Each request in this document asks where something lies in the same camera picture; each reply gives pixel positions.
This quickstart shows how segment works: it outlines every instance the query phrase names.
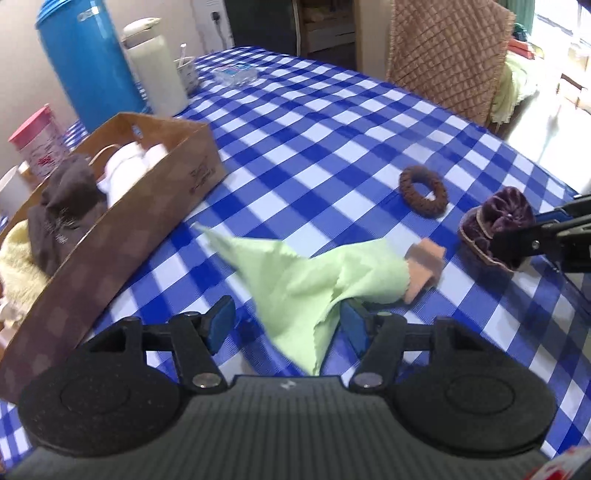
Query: purple velvet pouch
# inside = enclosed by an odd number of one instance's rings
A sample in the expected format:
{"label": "purple velvet pouch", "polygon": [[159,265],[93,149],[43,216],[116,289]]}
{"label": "purple velvet pouch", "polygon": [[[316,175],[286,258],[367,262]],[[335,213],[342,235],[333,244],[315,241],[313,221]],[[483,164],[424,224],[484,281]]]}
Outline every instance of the purple velvet pouch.
{"label": "purple velvet pouch", "polygon": [[458,234],[462,241],[486,264],[510,273],[519,264],[506,264],[492,256],[490,244],[496,232],[531,226],[535,223],[531,205],[517,188],[505,187],[481,206],[466,212]]}

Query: black round pad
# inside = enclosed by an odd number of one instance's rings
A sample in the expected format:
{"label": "black round pad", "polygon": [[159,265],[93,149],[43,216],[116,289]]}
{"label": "black round pad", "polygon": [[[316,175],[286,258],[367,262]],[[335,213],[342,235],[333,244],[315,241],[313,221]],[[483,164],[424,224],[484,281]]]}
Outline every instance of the black round pad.
{"label": "black round pad", "polygon": [[122,453],[174,420],[178,386],[126,355],[93,353],[50,368],[22,391],[18,414],[31,440],[71,456]]}
{"label": "black round pad", "polygon": [[397,385],[393,400],[402,422],[429,444],[487,458],[539,446],[556,413],[553,393],[520,365],[430,365]]}

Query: white bottle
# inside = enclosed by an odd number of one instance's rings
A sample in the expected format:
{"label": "white bottle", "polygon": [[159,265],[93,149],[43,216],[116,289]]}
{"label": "white bottle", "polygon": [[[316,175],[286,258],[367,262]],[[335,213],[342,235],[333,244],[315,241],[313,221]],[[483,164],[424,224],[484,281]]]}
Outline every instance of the white bottle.
{"label": "white bottle", "polygon": [[122,42],[154,114],[173,116],[188,107],[189,99],[159,24],[159,18],[136,20],[123,29]]}

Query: chair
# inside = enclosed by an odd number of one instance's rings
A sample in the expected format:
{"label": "chair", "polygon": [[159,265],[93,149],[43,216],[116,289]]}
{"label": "chair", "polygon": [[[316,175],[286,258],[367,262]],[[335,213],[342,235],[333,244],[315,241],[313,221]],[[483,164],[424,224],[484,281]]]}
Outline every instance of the chair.
{"label": "chair", "polygon": [[392,0],[387,81],[484,125],[514,21],[493,0]]}

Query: blue checkered tablecloth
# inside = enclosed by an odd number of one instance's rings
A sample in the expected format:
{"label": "blue checkered tablecloth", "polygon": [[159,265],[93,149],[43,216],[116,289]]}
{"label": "blue checkered tablecloth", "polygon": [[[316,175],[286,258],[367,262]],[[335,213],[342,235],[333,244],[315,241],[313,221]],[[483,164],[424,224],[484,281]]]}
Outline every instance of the blue checkered tablecloth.
{"label": "blue checkered tablecloth", "polygon": [[[236,61],[255,66],[258,80],[233,89],[208,73]],[[591,298],[591,281],[583,275],[566,281],[544,258],[507,276],[465,257],[456,235],[463,214],[503,185],[518,187],[539,211],[575,191],[484,128],[360,73],[254,48],[212,54],[198,65],[203,86],[182,116],[210,124],[229,175],[129,279],[95,333],[127,315],[155,323],[185,310],[204,312],[230,294],[236,326],[215,356],[224,374],[300,375],[265,337],[236,272],[191,225],[282,239],[303,255],[380,237],[404,254],[429,237],[447,248],[441,281],[396,311],[415,323],[454,317],[548,382],[560,408],[546,454],[588,443],[591,306],[584,294]],[[84,135],[78,124],[68,142]],[[444,178],[450,203],[438,220],[411,212],[396,190],[401,170],[416,164]],[[405,359],[424,363],[427,354]],[[337,331],[322,373],[347,382],[357,361]],[[148,362],[174,376],[169,353],[149,352]],[[7,467],[30,450],[17,409],[0,402]]]}

